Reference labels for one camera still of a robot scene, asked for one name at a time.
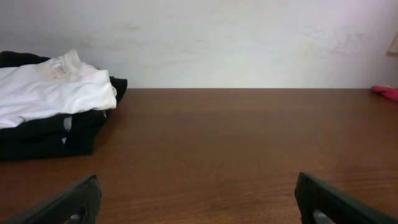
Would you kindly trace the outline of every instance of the red object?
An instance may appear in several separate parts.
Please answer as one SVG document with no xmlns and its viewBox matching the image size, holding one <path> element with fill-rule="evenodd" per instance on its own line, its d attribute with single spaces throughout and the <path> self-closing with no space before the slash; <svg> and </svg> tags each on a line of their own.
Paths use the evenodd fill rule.
<svg viewBox="0 0 398 224">
<path fill-rule="evenodd" d="M 383 95 L 388 99 L 398 101 L 398 90 L 393 89 L 389 86 L 384 86 L 384 85 L 372 86 L 372 91 L 380 95 Z"/>
</svg>

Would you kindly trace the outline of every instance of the wall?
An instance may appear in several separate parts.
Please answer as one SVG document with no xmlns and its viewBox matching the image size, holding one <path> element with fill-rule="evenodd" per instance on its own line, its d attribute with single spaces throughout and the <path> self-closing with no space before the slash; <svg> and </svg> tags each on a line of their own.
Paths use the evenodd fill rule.
<svg viewBox="0 0 398 224">
<path fill-rule="evenodd" d="M 398 0 L 2 0 L 0 50 L 83 61 L 133 88 L 398 87 Z"/>
</svg>

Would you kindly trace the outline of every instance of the wooden table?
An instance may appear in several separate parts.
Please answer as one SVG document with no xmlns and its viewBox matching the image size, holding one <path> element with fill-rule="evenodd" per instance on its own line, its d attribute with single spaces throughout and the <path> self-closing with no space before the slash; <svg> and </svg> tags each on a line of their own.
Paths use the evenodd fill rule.
<svg viewBox="0 0 398 224">
<path fill-rule="evenodd" d="M 128 90 L 92 156 L 0 164 L 0 220 L 97 174 L 97 223 L 300 223 L 300 171 L 398 218 L 397 140 L 369 90 Z"/>
</svg>

